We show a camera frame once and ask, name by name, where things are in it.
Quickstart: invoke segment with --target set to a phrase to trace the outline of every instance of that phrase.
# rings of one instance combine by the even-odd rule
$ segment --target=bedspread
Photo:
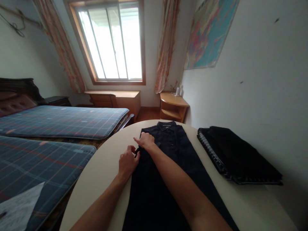
[[[0,135],[107,138],[126,108],[37,106],[0,118]]]
[[[45,182],[26,230],[36,230],[75,184],[96,148],[0,136],[0,203]]]

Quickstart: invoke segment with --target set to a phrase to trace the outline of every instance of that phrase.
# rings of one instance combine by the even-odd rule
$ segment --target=window frame
[[[82,25],[77,15],[77,8],[83,7],[96,7],[110,5],[119,5],[119,3],[125,2],[138,2],[138,14],[139,14],[139,28],[140,28],[140,52],[141,52],[141,68],[142,68],[142,79],[99,79],[96,74],[96,69],[92,61],[92,56],[88,48],[88,43],[83,33]],[[118,1],[106,1],[106,0],[63,0],[66,11],[71,21],[75,36],[77,38],[82,56],[86,63],[90,78],[93,85],[146,85],[145,76],[145,40],[144,40],[144,0],[118,0]]]

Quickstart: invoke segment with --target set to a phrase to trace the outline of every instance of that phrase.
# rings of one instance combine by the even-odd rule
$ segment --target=dark shirt
[[[183,127],[175,122],[158,122],[156,126],[144,128],[141,132],[154,136],[159,148],[190,176],[230,227],[234,231],[238,230]],[[190,230],[152,158],[145,149],[139,147],[138,150],[141,156],[132,175],[129,204],[122,230]]]

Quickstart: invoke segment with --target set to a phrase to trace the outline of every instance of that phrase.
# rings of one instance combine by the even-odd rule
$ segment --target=paper
[[[38,201],[44,183],[15,196],[0,204],[0,231],[24,231]]]

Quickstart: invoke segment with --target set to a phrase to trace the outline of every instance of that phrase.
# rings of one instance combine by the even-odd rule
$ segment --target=forearm
[[[107,230],[116,204],[128,179],[129,176],[124,177],[117,175],[105,192],[100,195],[71,228],[71,231]]]
[[[178,203],[192,230],[229,230],[209,199],[193,180],[158,146],[153,144],[146,150],[151,155],[167,188]]]
[[[188,221],[192,220],[194,213],[201,208],[199,198],[205,197],[204,194],[193,180],[158,146],[153,145],[148,152],[185,217]]]

